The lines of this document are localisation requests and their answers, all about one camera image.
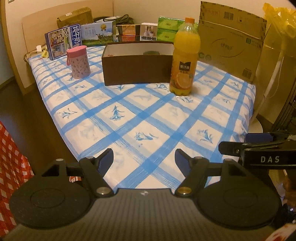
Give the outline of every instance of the bed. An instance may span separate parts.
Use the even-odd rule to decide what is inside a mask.
[[[190,156],[221,162],[221,141],[244,141],[255,86],[198,62],[190,96],[175,96],[167,83],[105,86],[104,47],[87,48],[91,75],[75,80],[66,56],[29,59],[41,97],[77,160],[112,148],[105,175],[117,188],[171,188],[184,176],[175,164],[181,148]],[[208,184],[219,177],[208,179]]]

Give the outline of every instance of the juice bottle label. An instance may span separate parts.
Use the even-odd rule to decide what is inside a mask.
[[[170,85],[177,89],[187,90],[192,87],[197,63],[197,54],[190,57],[184,59],[178,55],[173,56]]]

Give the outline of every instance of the open cardboard box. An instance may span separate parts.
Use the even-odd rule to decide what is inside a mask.
[[[266,23],[254,14],[201,1],[199,60],[253,83]]]
[[[168,83],[173,51],[174,45],[169,42],[108,43],[102,55],[105,85]]]

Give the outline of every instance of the orange juice bottle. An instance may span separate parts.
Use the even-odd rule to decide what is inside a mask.
[[[194,18],[185,18],[175,36],[170,75],[170,91],[175,95],[189,95],[192,89],[200,50],[200,36],[193,25]]]

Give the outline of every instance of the brown cardboard box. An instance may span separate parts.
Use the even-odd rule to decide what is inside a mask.
[[[254,14],[201,2],[200,61],[253,82],[265,38],[266,20]]]
[[[77,24],[80,25],[93,23],[94,19],[91,14],[91,9],[89,7],[83,7],[73,12],[69,12],[57,18],[57,26],[59,28]]]
[[[117,25],[119,35],[140,35],[140,24]]]
[[[161,41],[108,43],[102,55],[105,85],[168,83],[173,51],[172,43]]]
[[[140,35],[117,35],[118,42],[140,41]]]

